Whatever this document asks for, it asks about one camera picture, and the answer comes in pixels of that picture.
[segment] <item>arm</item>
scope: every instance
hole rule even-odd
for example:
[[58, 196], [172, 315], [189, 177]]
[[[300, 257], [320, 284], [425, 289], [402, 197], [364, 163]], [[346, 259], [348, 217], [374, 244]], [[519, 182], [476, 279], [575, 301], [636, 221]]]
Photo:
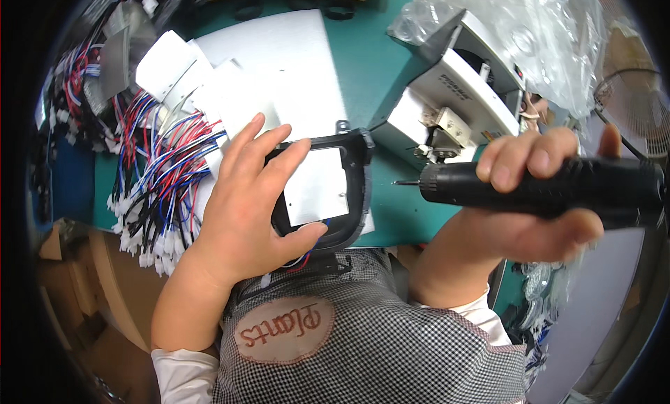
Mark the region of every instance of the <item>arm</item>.
[[[620, 141], [616, 127], [606, 126], [599, 154], [619, 157]], [[519, 185], [526, 168], [536, 178], [549, 178], [577, 148], [575, 135], [566, 128], [553, 128], [543, 136], [528, 131], [518, 138], [499, 138], [482, 153], [477, 175], [508, 193]], [[419, 257], [410, 275], [410, 290], [417, 301], [433, 308], [461, 306], [481, 296], [503, 257], [519, 262], [566, 261], [603, 232], [598, 215], [585, 209], [547, 221], [465, 207]]]
[[264, 121], [256, 115], [226, 151], [198, 239], [156, 303], [152, 349], [207, 349], [235, 283], [300, 257], [328, 230], [315, 222], [280, 237], [270, 225], [275, 202], [305, 159], [310, 140], [291, 144], [264, 167], [265, 156], [291, 133], [284, 124], [254, 139]]

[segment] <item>finger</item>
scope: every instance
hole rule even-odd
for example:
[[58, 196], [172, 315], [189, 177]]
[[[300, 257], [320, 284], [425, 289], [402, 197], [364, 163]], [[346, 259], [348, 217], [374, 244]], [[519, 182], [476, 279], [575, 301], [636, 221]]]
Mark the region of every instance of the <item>finger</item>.
[[606, 123], [600, 137], [598, 155], [608, 158], [621, 157], [621, 133], [613, 123]]
[[234, 173], [256, 177], [265, 165], [265, 157], [291, 134], [291, 125], [282, 124], [257, 137], [242, 149]]
[[311, 146], [312, 141], [310, 139], [298, 140], [277, 157], [268, 161], [258, 178], [258, 186], [260, 190], [266, 193], [268, 198], [274, 201], [280, 196], [286, 182], [305, 159]]
[[490, 180], [495, 190], [509, 193], [516, 189], [526, 172], [526, 161], [533, 144], [539, 138], [540, 133], [526, 131], [505, 144], [491, 168]]
[[556, 174], [566, 158], [577, 154], [579, 142], [573, 131], [565, 127], [551, 128], [538, 138], [528, 159], [528, 171], [539, 179]]
[[489, 146], [484, 149], [484, 152], [477, 161], [477, 168], [475, 170], [479, 180], [485, 183], [490, 182], [491, 168], [493, 168], [493, 163], [496, 161], [496, 158], [498, 158], [498, 154], [508, 142], [514, 139], [514, 137], [501, 137], [491, 142]]
[[587, 209], [574, 209], [551, 221], [538, 220], [515, 240], [523, 261], [566, 261], [604, 234], [598, 215]]
[[218, 168], [218, 179], [223, 180], [224, 178], [230, 175], [230, 172], [234, 169], [235, 163], [242, 152], [242, 149], [251, 142], [258, 132], [263, 128], [265, 123], [265, 115], [259, 113], [251, 119], [251, 122], [247, 124], [236, 136], [232, 139], [230, 147], [226, 149], [221, 165]]
[[311, 250], [319, 238], [328, 231], [328, 226], [321, 222], [303, 225], [297, 231], [275, 239], [277, 255], [282, 263], [295, 260]]

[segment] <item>person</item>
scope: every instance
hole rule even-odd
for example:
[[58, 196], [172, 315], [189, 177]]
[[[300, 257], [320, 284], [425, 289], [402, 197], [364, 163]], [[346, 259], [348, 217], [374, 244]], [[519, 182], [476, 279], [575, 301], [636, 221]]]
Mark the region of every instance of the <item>person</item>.
[[[256, 115], [230, 144], [200, 235], [156, 304], [151, 358], [162, 401], [523, 402], [525, 345], [512, 345], [488, 308], [488, 276], [503, 257], [574, 257], [603, 235], [599, 217], [576, 209], [547, 221], [463, 208], [413, 266], [410, 303], [396, 294], [383, 249], [345, 249], [299, 271], [278, 270], [328, 227], [314, 222], [284, 237], [273, 230], [275, 202], [310, 140], [292, 143], [264, 166], [291, 127], [255, 138], [263, 124]], [[577, 149], [566, 128], [501, 137], [484, 150], [476, 172], [509, 192], [526, 168], [550, 177]], [[619, 150], [609, 125], [599, 154], [616, 157]], [[267, 273], [269, 284], [261, 282]]]

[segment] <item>hand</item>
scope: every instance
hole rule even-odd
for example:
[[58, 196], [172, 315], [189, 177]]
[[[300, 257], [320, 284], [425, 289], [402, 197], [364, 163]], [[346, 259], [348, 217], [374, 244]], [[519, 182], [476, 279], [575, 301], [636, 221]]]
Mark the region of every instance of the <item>hand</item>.
[[[607, 124], [598, 154], [620, 157], [620, 142], [617, 128]], [[502, 137], [484, 150], [476, 171], [483, 182], [508, 193], [519, 185], [526, 168], [536, 178], [549, 178], [564, 159], [576, 155], [577, 148], [577, 137], [567, 128], [553, 128], [545, 135], [529, 131], [517, 138]], [[473, 208], [464, 208], [462, 214], [492, 257], [520, 262], [569, 260], [604, 233], [598, 215], [586, 209], [570, 210], [555, 220]]]
[[283, 124], [254, 139], [264, 122], [264, 115], [257, 114], [232, 140], [205, 207], [200, 235], [186, 251], [198, 256], [197, 266], [217, 284], [232, 286], [278, 269], [306, 253], [328, 230], [314, 222], [280, 237], [272, 228], [275, 202], [311, 141], [292, 143], [263, 167], [265, 156], [291, 133], [291, 126]]

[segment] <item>white machine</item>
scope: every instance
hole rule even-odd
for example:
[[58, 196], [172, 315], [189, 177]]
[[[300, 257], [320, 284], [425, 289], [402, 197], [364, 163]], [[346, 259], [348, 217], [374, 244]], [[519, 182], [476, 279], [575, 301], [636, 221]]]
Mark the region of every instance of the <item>white machine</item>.
[[523, 90], [523, 73], [498, 39], [463, 10], [403, 68], [372, 135], [419, 169], [429, 161], [471, 161], [477, 146], [519, 134]]

